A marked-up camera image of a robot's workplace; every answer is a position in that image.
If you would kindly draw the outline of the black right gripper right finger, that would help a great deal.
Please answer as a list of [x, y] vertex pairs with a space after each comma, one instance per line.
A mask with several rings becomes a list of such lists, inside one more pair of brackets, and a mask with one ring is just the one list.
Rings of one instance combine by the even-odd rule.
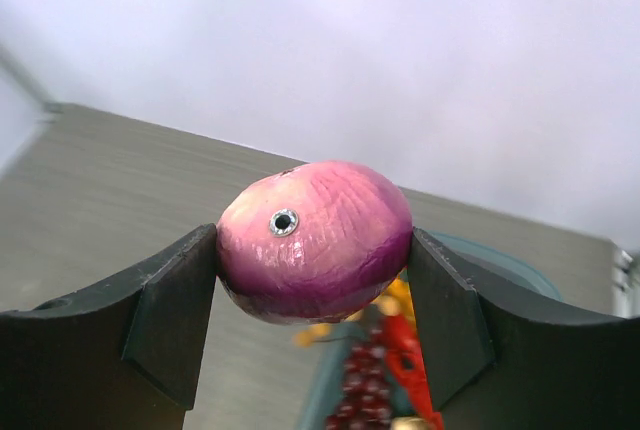
[[538, 294], [419, 229], [408, 281], [432, 404], [447, 428], [638, 428], [637, 319]]

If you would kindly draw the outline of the red toy lobster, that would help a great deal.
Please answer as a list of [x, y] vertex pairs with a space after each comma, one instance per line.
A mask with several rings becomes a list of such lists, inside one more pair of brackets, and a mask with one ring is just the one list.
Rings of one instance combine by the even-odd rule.
[[399, 314], [382, 318], [385, 361], [409, 402], [429, 429], [443, 430], [441, 414], [433, 409], [422, 351], [416, 330]]

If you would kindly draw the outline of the dark purple grape bunch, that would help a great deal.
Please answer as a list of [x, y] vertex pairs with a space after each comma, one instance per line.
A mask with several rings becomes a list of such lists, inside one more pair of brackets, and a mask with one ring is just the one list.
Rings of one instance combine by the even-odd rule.
[[355, 343], [343, 362], [342, 398], [324, 421], [326, 430], [390, 429], [391, 388], [383, 365], [385, 349]]

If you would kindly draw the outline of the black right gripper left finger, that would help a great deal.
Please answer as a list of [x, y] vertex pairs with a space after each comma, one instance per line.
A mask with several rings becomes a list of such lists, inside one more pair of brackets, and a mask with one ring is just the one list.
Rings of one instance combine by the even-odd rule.
[[195, 404], [216, 229], [29, 311], [1, 316], [5, 429], [179, 429]]

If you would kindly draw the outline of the purple toy onion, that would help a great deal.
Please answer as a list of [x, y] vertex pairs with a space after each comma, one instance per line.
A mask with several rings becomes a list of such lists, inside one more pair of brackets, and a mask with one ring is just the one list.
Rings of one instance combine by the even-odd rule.
[[247, 314], [334, 323], [378, 297], [408, 262], [403, 192], [344, 161], [304, 164], [243, 190], [217, 223], [219, 278]]

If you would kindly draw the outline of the teal fruit basket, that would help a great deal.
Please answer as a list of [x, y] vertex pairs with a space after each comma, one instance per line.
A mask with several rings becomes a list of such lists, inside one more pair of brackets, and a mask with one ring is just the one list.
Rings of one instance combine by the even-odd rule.
[[413, 232], [407, 279], [434, 410], [448, 429], [548, 429], [550, 385], [533, 346], [498, 304], [531, 312], [561, 302], [536, 270], [512, 270]]

